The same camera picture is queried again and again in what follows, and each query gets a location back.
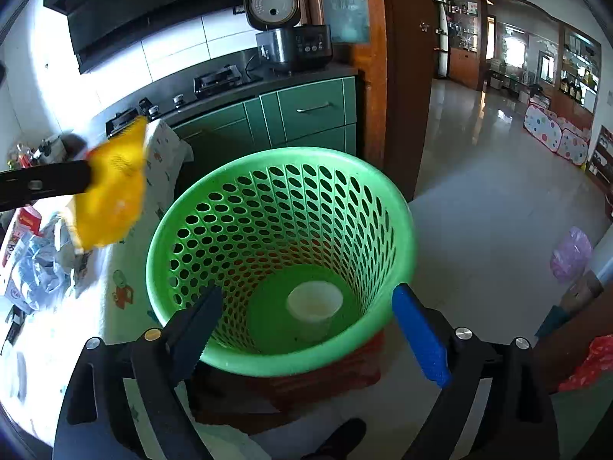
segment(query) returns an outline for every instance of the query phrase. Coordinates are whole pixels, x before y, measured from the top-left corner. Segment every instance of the paper cup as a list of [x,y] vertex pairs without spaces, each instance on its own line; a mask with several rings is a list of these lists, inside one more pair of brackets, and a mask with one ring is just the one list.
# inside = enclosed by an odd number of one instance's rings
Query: paper cup
[[317,342],[328,333],[332,317],[343,305],[343,294],[329,282],[304,282],[289,293],[286,305],[298,323],[300,338]]

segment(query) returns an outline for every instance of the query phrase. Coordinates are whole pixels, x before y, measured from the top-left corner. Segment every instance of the green cabinet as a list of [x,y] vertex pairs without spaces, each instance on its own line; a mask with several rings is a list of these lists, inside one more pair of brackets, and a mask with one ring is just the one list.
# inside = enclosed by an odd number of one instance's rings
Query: green cabinet
[[283,146],[356,153],[355,79],[339,78],[266,93],[174,127],[194,150],[195,181],[230,161]]

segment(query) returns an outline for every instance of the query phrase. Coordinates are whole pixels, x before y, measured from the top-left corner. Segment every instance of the green plastic basket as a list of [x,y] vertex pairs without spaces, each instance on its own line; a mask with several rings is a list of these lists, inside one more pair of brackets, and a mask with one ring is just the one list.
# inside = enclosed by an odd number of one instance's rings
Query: green plastic basket
[[[372,338],[414,265],[413,220],[385,175],[341,152],[281,148],[192,185],[153,237],[146,282],[163,324],[201,287],[220,285],[224,313],[200,359],[281,376],[323,367]],[[284,300],[310,279],[336,283],[345,300],[329,338],[308,347],[292,336]]]

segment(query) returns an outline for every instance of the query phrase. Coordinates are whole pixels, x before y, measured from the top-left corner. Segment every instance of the shoe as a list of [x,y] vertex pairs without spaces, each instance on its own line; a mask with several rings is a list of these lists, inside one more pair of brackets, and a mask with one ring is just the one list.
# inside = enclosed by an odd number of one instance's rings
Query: shoe
[[365,435],[366,422],[361,418],[352,418],[335,430],[315,453],[304,458],[327,455],[334,460],[346,460],[347,455],[355,450]]

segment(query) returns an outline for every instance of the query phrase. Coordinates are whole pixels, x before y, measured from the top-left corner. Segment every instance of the red cloth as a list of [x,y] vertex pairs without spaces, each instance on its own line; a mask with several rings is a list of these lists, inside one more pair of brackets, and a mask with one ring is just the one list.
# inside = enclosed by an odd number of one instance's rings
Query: red cloth
[[590,352],[574,373],[560,383],[558,391],[574,391],[592,385],[605,370],[613,370],[613,334],[597,337],[590,343]]

